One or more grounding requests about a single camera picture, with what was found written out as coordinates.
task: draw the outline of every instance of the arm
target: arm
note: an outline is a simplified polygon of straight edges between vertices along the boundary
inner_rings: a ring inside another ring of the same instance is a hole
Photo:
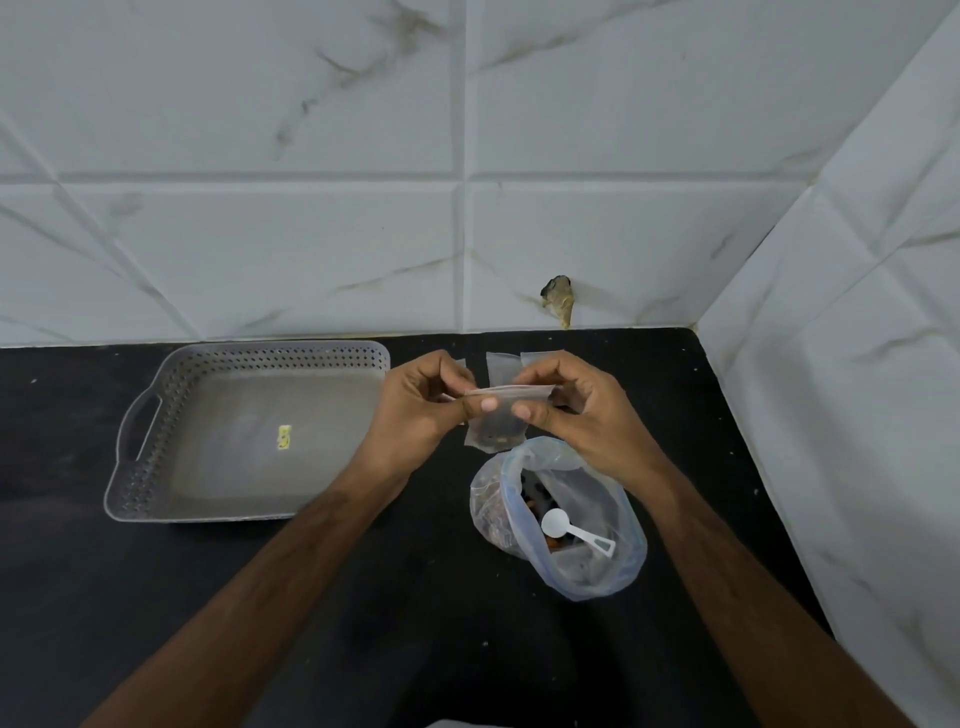
[[[238,725],[367,527],[455,425],[496,407],[446,352],[391,370],[348,467],[84,722]]]
[[[667,459],[616,380],[558,352],[516,383],[563,385],[582,413],[518,402],[514,414],[566,440],[646,507],[670,558],[764,725],[909,726],[910,721],[754,558]]]

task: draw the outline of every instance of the marble tile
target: marble tile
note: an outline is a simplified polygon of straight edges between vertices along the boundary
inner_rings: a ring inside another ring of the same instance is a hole
[[[786,211],[697,322],[700,343],[718,376],[730,370],[773,294],[786,251],[801,242],[812,197],[807,189]]]
[[[812,566],[818,552],[849,565],[919,667],[893,679],[899,643],[840,641],[901,705],[919,681],[938,696],[928,710],[955,720],[960,354],[880,266],[781,349],[739,359],[724,386],[831,621],[862,617]]]
[[[701,318],[714,372],[782,346],[874,266],[830,200],[807,190]]]
[[[468,170],[812,173],[954,5],[471,2]]]
[[[449,173],[445,0],[13,4],[3,108],[61,172]]]
[[[0,180],[32,176],[34,171],[3,143],[2,131],[0,130]]]
[[[70,185],[204,336],[228,338],[455,329],[454,189]]]
[[[884,265],[960,348],[960,192],[957,199],[957,205],[904,242]]]
[[[183,339],[48,185],[0,187],[0,345]]]
[[[540,290],[573,281],[574,327],[696,321],[802,192],[796,182],[503,182],[467,193],[467,330],[550,328]]]
[[[960,8],[907,65],[821,179],[880,257],[956,201]]]

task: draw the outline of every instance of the tray handle hole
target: tray handle hole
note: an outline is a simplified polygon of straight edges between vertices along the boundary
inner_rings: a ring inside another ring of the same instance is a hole
[[[127,436],[127,446],[124,457],[128,460],[139,460],[143,454],[143,448],[147,444],[147,433],[150,432],[150,426],[154,423],[156,413],[160,409],[160,397],[153,395],[150,397],[140,411],[133,416],[130,424],[129,434]]]

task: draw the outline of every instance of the white plastic spoon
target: white plastic spoon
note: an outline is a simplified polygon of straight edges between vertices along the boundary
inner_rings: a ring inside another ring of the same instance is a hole
[[[608,559],[613,556],[613,550],[616,548],[616,543],[610,539],[570,525],[570,517],[563,508],[551,508],[547,511],[540,522],[540,529],[552,539],[560,539],[567,533],[576,536],[596,548]]]

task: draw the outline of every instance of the gray plastic tray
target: gray plastic tray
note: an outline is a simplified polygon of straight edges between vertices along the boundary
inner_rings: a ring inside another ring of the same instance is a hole
[[[373,341],[179,349],[124,415],[104,509],[136,522],[289,518],[347,464],[389,369]],[[134,426],[157,399],[137,454]]]

